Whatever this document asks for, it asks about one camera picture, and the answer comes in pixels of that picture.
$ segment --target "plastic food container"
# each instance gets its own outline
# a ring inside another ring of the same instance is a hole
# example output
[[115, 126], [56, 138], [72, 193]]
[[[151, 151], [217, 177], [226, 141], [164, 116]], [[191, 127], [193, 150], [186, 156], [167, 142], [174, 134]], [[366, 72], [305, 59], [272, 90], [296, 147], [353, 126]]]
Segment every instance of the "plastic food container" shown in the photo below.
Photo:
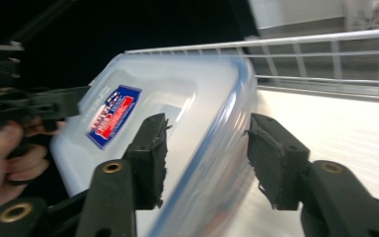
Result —
[[[122, 100], [119, 106], [114, 101]], [[254, 180], [246, 158], [257, 80], [248, 60], [217, 56], [114, 58], [51, 143], [68, 193], [119, 159], [144, 119], [165, 113], [167, 175], [160, 209], [137, 211], [139, 236], [219, 236]], [[114, 125], [101, 125], [111, 115]]]

